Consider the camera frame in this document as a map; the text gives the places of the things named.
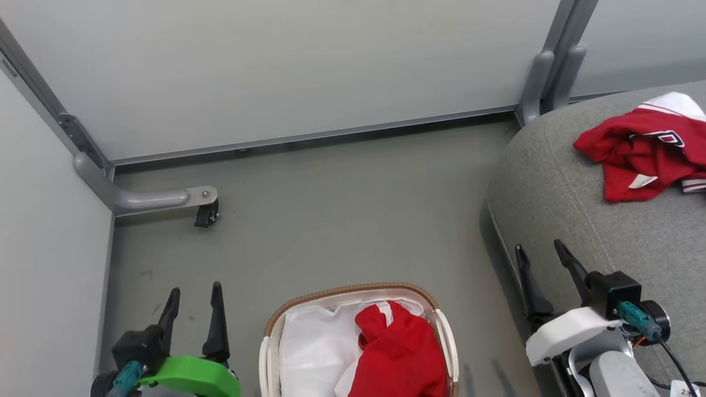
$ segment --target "teal connector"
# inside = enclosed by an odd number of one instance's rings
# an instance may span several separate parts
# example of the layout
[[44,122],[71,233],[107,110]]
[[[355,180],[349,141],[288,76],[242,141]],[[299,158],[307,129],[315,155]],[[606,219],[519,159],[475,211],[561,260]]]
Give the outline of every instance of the teal connector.
[[127,396],[140,379],[142,379],[142,364],[136,361],[130,361],[120,371],[118,377],[113,381],[113,389],[108,393],[109,397]]
[[654,319],[630,302],[622,302],[618,305],[618,316],[652,342],[655,341],[655,333],[662,334],[662,328],[654,322]]

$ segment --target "label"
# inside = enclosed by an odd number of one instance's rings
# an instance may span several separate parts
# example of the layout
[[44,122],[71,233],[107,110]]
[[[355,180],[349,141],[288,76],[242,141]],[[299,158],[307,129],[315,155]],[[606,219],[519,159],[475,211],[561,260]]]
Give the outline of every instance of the label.
[[[701,397],[701,392],[699,391],[699,386],[691,384],[694,386],[694,391],[696,392],[696,397]],[[674,379],[671,381],[671,389],[669,391],[669,397],[693,397],[689,391],[689,387],[686,386],[686,382]]]
[[656,180],[657,180],[657,177],[650,177],[647,175],[638,174],[635,177],[635,180],[633,181],[633,183],[631,183],[630,186],[628,186],[628,188],[639,189],[641,187],[647,186],[650,182],[654,182]]

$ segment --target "gray floor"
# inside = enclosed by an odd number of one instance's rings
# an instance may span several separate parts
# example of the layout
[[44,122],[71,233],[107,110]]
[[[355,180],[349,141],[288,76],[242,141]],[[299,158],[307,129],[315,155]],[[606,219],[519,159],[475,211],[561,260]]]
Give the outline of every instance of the gray floor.
[[119,175],[118,184],[135,190],[216,186],[221,218],[207,230],[192,226],[193,211],[118,225],[102,368],[112,366],[110,346],[125,330],[157,321],[175,286],[181,309],[172,354],[199,354],[218,280],[230,364],[243,396],[258,396],[263,329],[282,303],[343,285],[402,281],[428,290],[448,317],[461,396],[548,394],[527,362],[521,307],[481,219],[493,165],[516,126],[510,117],[485,121]]

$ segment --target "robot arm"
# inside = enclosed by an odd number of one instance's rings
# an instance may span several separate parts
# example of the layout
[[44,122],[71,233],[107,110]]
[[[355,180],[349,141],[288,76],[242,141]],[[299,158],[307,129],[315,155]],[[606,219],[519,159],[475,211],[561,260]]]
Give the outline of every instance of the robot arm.
[[[640,301],[642,286],[625,273],[588,273],[560,240],[554,241],[554,247],[571,273],[582,307],[553,313],[522,246],[515,248],[533,331],[526,346],[532,366],[553,365],[570,395],[658,396],[651,379],[633,357],[633,343],[660,343],[667,348],[664,342],[671,332],[669,317],[657,303]],[[680,365],[678,368],[691,395],[696,396],[694,386],[688,383]]]

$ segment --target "basket handle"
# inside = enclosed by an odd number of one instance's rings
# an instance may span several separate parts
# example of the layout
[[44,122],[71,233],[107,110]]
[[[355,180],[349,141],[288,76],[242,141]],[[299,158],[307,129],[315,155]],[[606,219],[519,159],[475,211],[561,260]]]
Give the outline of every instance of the basket handle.
[[270,347],[270,337],[266,336],[263,342],[260,344],[260,362],[259,362],[259,374],[260,374],[260,392],[262,397],[272,397],[270,394],[270,388],[268,386],[270,374],[267,371],[267,361],[268,361],[268,350]]
[[448,376],[454,382],[458,382],[458,352],[456,351],[456,340],[453,338],[453,332],[451,332],[451,325],[449,325],[446,316],[440,309],[434,311],[436,313],[436,328],[441,331],[439,339],[441,340],[441,350],[443,350],[443,355],[446,359]]

